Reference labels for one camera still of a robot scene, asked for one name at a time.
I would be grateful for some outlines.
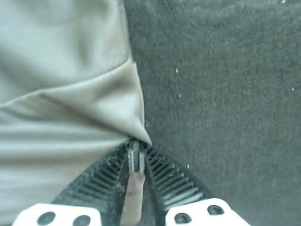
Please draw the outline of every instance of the dark gray carpet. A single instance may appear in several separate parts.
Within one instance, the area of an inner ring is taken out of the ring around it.
[[[300,1],[125,5],[154,146],[251,225],[299,226]]]

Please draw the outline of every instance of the seam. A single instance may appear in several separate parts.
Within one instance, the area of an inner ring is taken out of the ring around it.
[[[55,86],[55,87],[50,87],[50,88],[37,89],[35,91],[32,91],[32,92],[27,93],[25,95],[22,95],[20,97],[16,97],[14,99],[11,99],[11,100],[3,103],[3,104],[0,104],[0,110],[1,110],[2,107],[6,107],[6,106],[10,105],[13,102],[20,101],[22,99],[26,99],[26,98],[28,98],[30,96],[34,96],[34,95],[37,95],[37,94],[41,94],[44,91],[50,91],[50,90],[54,90],[54,89],[65,88],[65,87],[74,86],[74,85],[77,85],[77,84],[81,84],[81,83],[85,83],[85,82],[88,82],[88,81],[99,79],[99,77],[101,77],[101,76],[103,76],[105,74],[114,72],[114,71],[118,70],[119,68],[121,68],[122,66],[124,66],[126,63],[128,63],[128,62],[130,63],[131,61],[132,61],[132,59],[130,57],[128,57],[125,62],[123,62],[121,65],[115,67],[113,70],[109,70],[109,71],[107,71],[105,73],[101,73],[98,76],[94,76],[93,78],[89,78],[89,79],[86,79],[86,80],[83,80],[83,81],[78,81],[78,82],[74,82],[74,83],[67,84],[67,85],[62,85],[62,86]]]

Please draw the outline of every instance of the hole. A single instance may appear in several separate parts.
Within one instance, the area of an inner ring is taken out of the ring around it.
[[[187,213],[178,213],[174,217],[174,221],[177,224],[187,224],[192,221],[191,217]]]
[[[54,212],[46,212],[39,216],[37,223],[38,225],[49,225],[51,222],[53,222],[54,219]]]
[[[221,214],[225,213],[221,207],[216,206],[216,205],[209,206],[207,211],[210,215],[221,215]]]
[[[73,221],[73,226],[88,226],[90,225],[91,218],[87,215],[81,215]]]

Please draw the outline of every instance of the white plastic tab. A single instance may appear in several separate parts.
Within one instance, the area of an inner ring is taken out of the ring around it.
[[[250,226],[222,199],[207,199],[171,208],[166,226]]]
[[[36,204],[22,211],[12,226],[102,226],[101,222],[94,208]]]

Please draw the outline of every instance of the gray fabric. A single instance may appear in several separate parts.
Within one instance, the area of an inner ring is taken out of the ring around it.
[[[0,225],[129,137],[150,143],[126,24],[116,0],[0,1]]]
[[[189,164],[251,225],[299,226],[301,2],[125,6],[155,148]],[[149,209],[143,226],[153,225]]]

